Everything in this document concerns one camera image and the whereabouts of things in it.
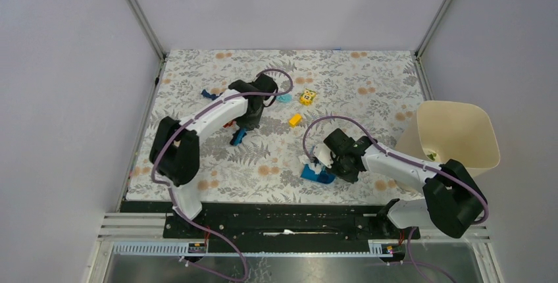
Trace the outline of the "blue hand brush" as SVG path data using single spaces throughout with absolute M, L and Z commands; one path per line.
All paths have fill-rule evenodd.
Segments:
M 241 142 L 242 139 L 247 135 L 247 130 L 245 128 L 240 128 L 238 129 L 232 136 L 232 139 L 230 141 L 230 145 L 232 146 L 238 146 Z

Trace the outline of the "blue dustpan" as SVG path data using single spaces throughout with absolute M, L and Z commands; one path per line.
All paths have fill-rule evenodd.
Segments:
M 300 177 L 321 184 L 331 184 L 336 179 L 336 176 L 328 173 L 324 166 L 317 164 L 304 165 Z

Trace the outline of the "long dark blue scrap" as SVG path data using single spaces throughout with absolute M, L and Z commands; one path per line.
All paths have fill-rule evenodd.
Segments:
M 206 98 L 214 101 L 220 97 L 220 94 L 210 93 L 207 90 L 202 90 L 201 95 Z

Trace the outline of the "green paper scrap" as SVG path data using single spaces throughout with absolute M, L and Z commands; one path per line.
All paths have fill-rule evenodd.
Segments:
M 431 161 L 436 161 L 437 159 L 437 154 L 436 153 L 428 153 L 427 157 L 431 160 Z

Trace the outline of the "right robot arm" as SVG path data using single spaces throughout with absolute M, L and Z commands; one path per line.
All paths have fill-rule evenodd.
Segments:
M 420 199 L 395 199 L 377 221 L 379 233 L 396 237 L 404 228 L 434 226 L 451 238 L 460 238 L 471 225 L 488 216 L 488 202 L 467 169 L 453 159 L 425 161 L 388 148 L 363 136 L 350 138 L 334 130 L 313 148 L 317 161 L 330 174 L 355 183 L 362 172 L 377 173 L 404 184 Z

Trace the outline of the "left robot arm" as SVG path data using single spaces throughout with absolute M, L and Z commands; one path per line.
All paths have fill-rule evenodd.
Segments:
M 238 126 L 231 145 L 238 145 L 248 131 L 260 126 L 266 100 L 279 94 L 275 80 L 266 71 L 252 82 L 236 80 L 200 111 L 182 119 L 164 117 L 149 153 L 152 181 L 168 187 L 174 210 L 181 216 L 179 229 L 190 238 L 204 229 L 197 188 L 191 181 L 201 165 L 202 143 L 227 124 Z

